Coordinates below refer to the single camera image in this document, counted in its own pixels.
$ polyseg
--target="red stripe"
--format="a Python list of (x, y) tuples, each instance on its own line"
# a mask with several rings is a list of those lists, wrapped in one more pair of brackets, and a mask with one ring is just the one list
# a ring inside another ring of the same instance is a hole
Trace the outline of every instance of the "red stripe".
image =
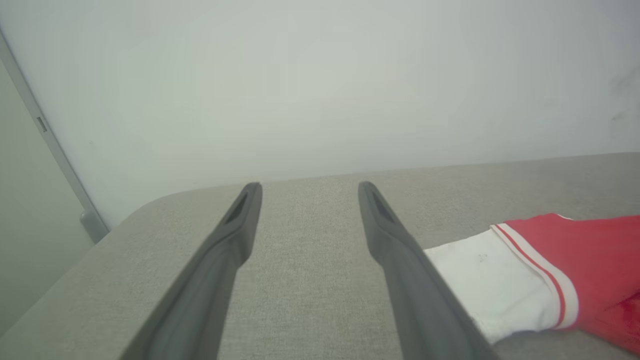
[(557, 327), (558, 325), (560, 325), (560, 323), (562, 322), (562, 320), (564, 319), (564, 293), (562, 292), (562, 288), (560, 288), (560, 284), (558, 283), (558, 281), (556, 280), (556, 278), (551, 275), (551, 273), (549, 271), (547, 271), (547, 269), (543, 268), (542, 266), (540, 266), (537, 262), (533, 261), (533, 259), (531, 259), (531, 257), (529, 257), (529, 255), (527, 255), (526, 252), (522, 251), (522, 249), (520, 248), (520, 246), (518, 246), (518, 244), (516, 243), (516, 241), (514, 239), (512, 239), (512, 237), (510, 237), (509, 234), (507, 234), (507, 232), (505, 230), (502, 230), (502, 228), (499, 225), (496, 225), (496, 227), (498, 229), (500, 229), (500, 231), (502, 231), (502, 233), (504, 234), (504, 236), (507, 237), (507, 239), (509, 239), (509, 241), (511, 241), (511, 243), (513, 244), (513, 246), (518, 249), (518, 251), (520, 251), (520, 253), (527, 259), (529, 260), (533, 265), (536, 265), (537, 268), (539, 268), (540, 270), (542, 270), (542, 272), (544, 272), (547, 276), (549, 276), (549, 279), (551, 279), (551, 282), (554, 283), (554, 286), (556, 287), (556, 291), (558, 292), (558, 295), (560, 297), (560, 316), (558, 319), (558, 323), (555, 324), (554, 327)]

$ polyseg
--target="red and white sock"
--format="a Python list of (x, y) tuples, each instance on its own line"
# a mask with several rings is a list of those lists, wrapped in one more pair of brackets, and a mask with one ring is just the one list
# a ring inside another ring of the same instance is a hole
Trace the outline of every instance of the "red and white sock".
[(582, 327), (640, 354), (640, 217), (541, 215), (425, 253), (492, 343)]

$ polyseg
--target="white wall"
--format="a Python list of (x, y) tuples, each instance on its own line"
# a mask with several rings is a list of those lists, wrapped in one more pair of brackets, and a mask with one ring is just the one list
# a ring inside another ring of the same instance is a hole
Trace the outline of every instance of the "white wall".
[(0, 337), (93, 245), (82, 210), (0, 61)]
[(638, 19), (636, 0), (0, 2), (111, 225), (247, 179), (640, 151)]

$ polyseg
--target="gray upholstered table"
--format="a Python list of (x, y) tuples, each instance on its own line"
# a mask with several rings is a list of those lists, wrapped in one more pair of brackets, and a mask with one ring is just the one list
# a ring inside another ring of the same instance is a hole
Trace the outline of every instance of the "gray upholstered table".
[[(253, 254), (236, 277), (220, 359), (401, 359), (358, 182), (374, 182), (424, 247), (542, 213), (640, 214), (640, 154), (264, 183)], [(0, 340), (2, 359), (116, 359), (242, 185), (169, 195), (129, 216)], [(582, 332), (519, 334), (503, 359), (632, 359)]]

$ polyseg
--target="gray metal frame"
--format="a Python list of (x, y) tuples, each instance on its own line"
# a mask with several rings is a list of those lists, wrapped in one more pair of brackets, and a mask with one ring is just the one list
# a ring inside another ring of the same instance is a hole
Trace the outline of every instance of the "gray metal frame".
[(385, 271), (405, 360), (498, 360), (378, 188), (358, 186), (367, 246)]
[(45, 143), (47, 143), (47, 146), (49, 147), (53, 158), (58, 163), (60, 170), (62, 170), (62, 174), (67, 178), (71, 189), (74, 191), (76, 197), (80, 201), (80, 204), (82, 204), (82, 207), (84, 208), (84, 211), (80, 214), (80, 223), (82, 223), (93, 242), (97, 243), (109, 233), (109, 228), (102, 221), (100, 214), (98, 214), (98, 211), (95, 209), (91, 199), (89, 199), (89, 195), (87, 195), (84, 190), (80, 179), (78, 179), (76, 172), (74, 172), (69, 160), (62, 151), (60, 144), (49, 126), (49, 123), (47, 123), (47, 119), (42, 115), (42, 111), (40, 111), (40, 107), (33, 97), (31, 89), (29, 89), (29, 85), (27, 85), (18, 64), (15, 62), (15, 58), (13, 57), (1, 30), (0, 60), (4, 63), (4, 67), (18, 90), (18, 94), (20, 94), (20, 97), (26, 105), (36, 127), (40, 130), (40, 134), (42, 135)]
[(215, 360), (236, 272), (251, 256), (262, 185), (247, 184), (120, 360)]

